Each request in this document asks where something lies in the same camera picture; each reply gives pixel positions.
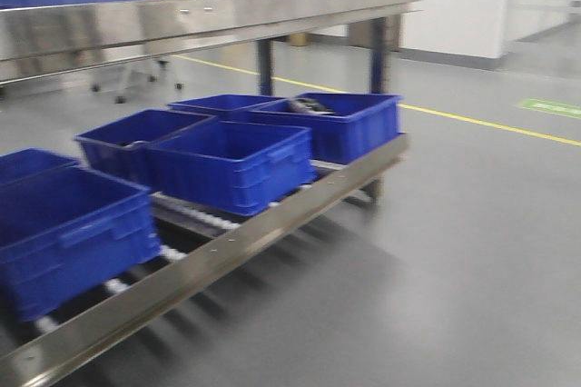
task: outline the epoxy floor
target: epoxy floor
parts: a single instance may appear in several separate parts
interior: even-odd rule
[[[275,54],[279,95],[366,89],[365,50]],[[251,45],[191,57],[220,67],[172,57],[182,93],[141,77],[124,105],[106,71],[103,94],[89,73],[12,86],[0,151],[79,154],[73,135],[138,109],[256,92],[255,75],[223,67],[254,70]],[[59,385],[577,387],[581,119],[516,104],[581,104],[579,83],[392,68],[412,146],[377,210],[339,204]]]

